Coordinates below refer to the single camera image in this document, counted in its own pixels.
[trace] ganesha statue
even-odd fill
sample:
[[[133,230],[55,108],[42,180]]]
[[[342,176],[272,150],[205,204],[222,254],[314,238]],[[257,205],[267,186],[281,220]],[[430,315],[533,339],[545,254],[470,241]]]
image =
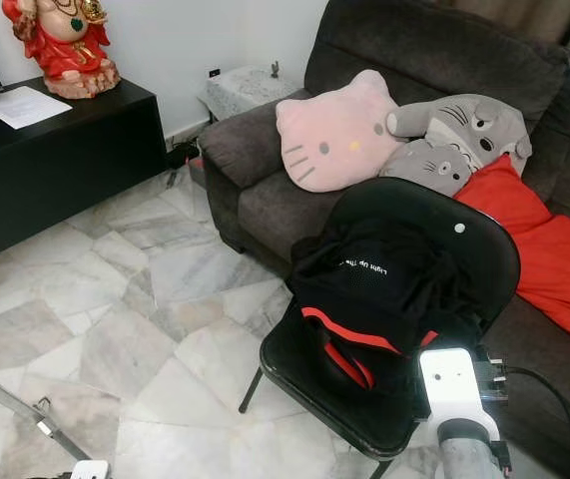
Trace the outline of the ganesha statue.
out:
[[[107,14],[98,0],[2,0],[14,35],[45,73],[50,92],[93,98],[118,84],[116,65],[101,49],[109,45]]]

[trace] marble floor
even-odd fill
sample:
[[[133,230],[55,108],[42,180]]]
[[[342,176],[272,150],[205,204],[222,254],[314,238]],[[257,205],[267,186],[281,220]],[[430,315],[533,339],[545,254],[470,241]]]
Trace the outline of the marble floor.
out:
[[[150,179],[0,253],[0,383],[44,395],[118,479],[366,478],[375,463],[264,380],[237,407],[290,294],[219,239],[185,169]],[[385,478],[433,475],[410,447]],[[519,478],[550,478],[514,451]],[[74,460],[0,406],[0,479]]]

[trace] paper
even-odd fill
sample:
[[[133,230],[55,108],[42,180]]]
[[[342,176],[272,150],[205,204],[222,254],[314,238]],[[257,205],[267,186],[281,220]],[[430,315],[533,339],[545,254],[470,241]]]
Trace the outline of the paper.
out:
[[[18,87],[0,93],[0,119],[14,130],[42,122],[71,109],[66,103],[29,87]]]

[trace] gray sofa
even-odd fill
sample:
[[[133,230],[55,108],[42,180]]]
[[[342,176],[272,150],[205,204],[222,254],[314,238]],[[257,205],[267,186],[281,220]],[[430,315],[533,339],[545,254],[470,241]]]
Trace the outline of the gray sofa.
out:
[[[570,52],[527,41],[478,17],[415,0],[331,0],[320,22],[304,89],[340,88],[371,68],[399,105],[479,93],[522,111],[534,155],[524,181],[570,216]],[[282,274],[289,249],[316,235],[342,192],[312,194],[283,169],[275,104],[209,127],[200,138],[208,196],[223,240]],[[570,335],[515,298],[488,332],[494,356],[534,369],[570,400]],[[570,431],[541,386],[512,377],[508,407],[494,411],[503,434],[568,476]]]

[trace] chair backrest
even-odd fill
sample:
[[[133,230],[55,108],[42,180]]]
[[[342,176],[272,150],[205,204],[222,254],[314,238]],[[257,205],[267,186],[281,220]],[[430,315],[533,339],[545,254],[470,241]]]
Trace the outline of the chair backrest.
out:
[[[350,188],[327,223],[384,218],[416,226],[448,250],[470,275],[485,332],[513,297],[520,276],[515,243],[495,220],[467,205],[398,178],[376,178]]]
[[[559,91],[569,63],[563,47],[432,2],[329,0],[304,87],[318,95],[373,69],[398,105],[476,93],[520,110],[530,131]]]

